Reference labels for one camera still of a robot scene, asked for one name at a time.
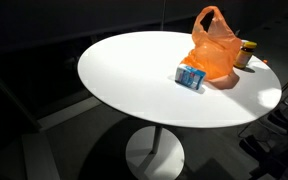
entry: white round table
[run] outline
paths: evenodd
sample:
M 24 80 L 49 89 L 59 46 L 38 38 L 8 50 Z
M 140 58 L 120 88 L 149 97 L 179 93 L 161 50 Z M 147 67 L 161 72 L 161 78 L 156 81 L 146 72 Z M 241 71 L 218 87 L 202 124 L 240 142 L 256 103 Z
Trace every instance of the white round table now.
M 280 101 L 274 72 L 253 56 L 250 71 L 232 89 L 204 82 L 198 91 L 174 81 L 176 68 L 194 48 L 191 34 L 147 31 L 104 39 L 81 56 L 78 73 L 85 87 L 109 106 L 140 119 L 190 128 L 235 126 L 254 121 Z M 127 144 L 126 159 L 139 179 L 175 179 L 184 164 L 179 140 L 166 129 L 146 127 Z

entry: yellow lid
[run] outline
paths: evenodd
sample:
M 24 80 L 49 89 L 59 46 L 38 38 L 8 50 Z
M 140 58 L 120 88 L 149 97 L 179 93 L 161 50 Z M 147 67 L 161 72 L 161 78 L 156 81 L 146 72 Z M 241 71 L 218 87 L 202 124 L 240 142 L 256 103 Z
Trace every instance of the yellow lid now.
M 243 44 L 243 46 L 246 47 L 246 48 L 254 49 L 254 48 L 256 48 L 257 43 L 256 43 L 256 42 L 248 41 L 248 42 L 245 42 L 245 43 Z

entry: table pedestal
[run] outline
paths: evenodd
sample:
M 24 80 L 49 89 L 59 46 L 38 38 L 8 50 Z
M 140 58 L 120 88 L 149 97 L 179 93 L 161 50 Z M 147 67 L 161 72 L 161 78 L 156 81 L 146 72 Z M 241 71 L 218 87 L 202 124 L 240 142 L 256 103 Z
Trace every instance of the table pedestal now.
M 149 126 L 138 130 L 130 138 L 126 161 L 133 175 L 140 180 L 174 180 L 183 169 L 184 150 L 169 130 L 160 128 L 155 131 L 154 126 Z

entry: dark floor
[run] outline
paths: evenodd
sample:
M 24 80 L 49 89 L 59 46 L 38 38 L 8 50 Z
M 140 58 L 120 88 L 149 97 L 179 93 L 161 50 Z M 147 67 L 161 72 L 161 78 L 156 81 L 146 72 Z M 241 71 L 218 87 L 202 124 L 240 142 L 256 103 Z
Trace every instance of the dark floor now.
M 268 60 L 282 85 L 288 81 L 288 15 L 241 33 L 240 38 L 257 42 L 255 55 Z M 134 132 L 151 125 L 155 124 L 128 117 L 102 104 L 47 130 L 46 134 L 62 180 L 135 179 L 126 164 L 126 144 Z M 237 134 L 244 126 L 217 129 L 165 126 L 178 137 L 185 152 L 184 168 L 177 179 L 248 179 L 248 173 L 258 162 L 238 145 L 241 139 Z M 285 137 L 269 136 L 257 121 L 243 136 L 249 134 L 262 140 L 270 138 L 271 146 L 285 141 Z M 0 152 L 0 172 L 11 179 L 25 179 L 25 175 L 18 176 L 23 173 L 22 168 L 8 168 L 13 166 L 10 161 L 22 161 L 14 144 Z M 265 175 L 261 179 L 273 178 Z

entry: blue and white box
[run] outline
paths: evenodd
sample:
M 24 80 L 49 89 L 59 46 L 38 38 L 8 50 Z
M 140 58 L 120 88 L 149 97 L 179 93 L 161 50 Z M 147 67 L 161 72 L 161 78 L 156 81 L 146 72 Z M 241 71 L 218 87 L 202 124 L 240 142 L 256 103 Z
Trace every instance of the blue and white box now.
M 205 72 L 186 64 L 177 67 L 175 81 L 184 86 L 198 90 L 205 78 Z

